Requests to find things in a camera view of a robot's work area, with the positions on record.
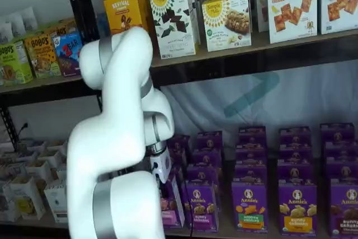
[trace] purple box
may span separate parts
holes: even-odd
[[[353,123],[322,123],[322,141],[341,141],[354,139]]]
[[[266,188],[260,178],[234,178],[231,184],[235,226],[239,231],[267,233]]]
[[[282,128],[279,130],[280,144],[311,144],[311,130],[308,126]]]
[[[264,183],[267,183],[267,167],[264,164],[244,165],[236,163],[234,177],[259,177]]]
[[[223,148],[223,131],[198,133],[196,144],[198,149]]]
[[[316,236],[317,186],[313,180],[279,180],[279,204],[282,235]]]
[[[164,229],[182,228],[184,225],[184,210],[180,198],[176,173],[172,170],[168,180],[160,189],[162,221]]]
[[[313,165],[307,160],[291,162],[289,160],[279,159],[277,160],[277,177],[279,179],[312,179]]]
[[[219,171],[217,167],[213,167],[208,165],[207,163],[196,163],[189,164],[187,168],[187,179],[189,180],[207,180],[209,183],[213,183],[215,197],[216,197],[216,205],[218,210],[221,211],[221,200],[220,200],[220,181],[219,181]]]
[[[239,143],[258,143],[266,145],[266,127],[265,126],[251,126],[239,128]]]
[[[193,224],[194,231],[218,232],[219,219],[213,184],[202,180],[187,180],[182,188],[189,227]]]
[[[358,238],[358,180],[331,179],[332,238]]]

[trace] annie's logo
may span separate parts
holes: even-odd
[[[257,203],[257,199],[253,198],[253,191],[250,189],[244,190],[244,196],[246,199],[241,199],[242,203]]]
[[[307,201],[302,198],[302,192],[300,190],[294,190],[292,193],[294,200],[289,200],[289,204],[306,204]]]

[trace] robotic arm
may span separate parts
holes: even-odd
[[[155,153],[153,173],[162,182],[168,178],[171,163],[161,141],[173,136],[173,116],[165,95],[153,88],[152,56],[149,35],[139,27],[81,51],[82,77],[90,88],[102,89],[103,112],[80,122],[69,138],[72,238],[164,238],[152,174],[138,171],[97,182],[100,175],[139,163],[149,145]]]

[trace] chocolate image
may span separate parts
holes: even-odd
[[[182,21],[176,22],[177,30],[186,33],[185,23]]]

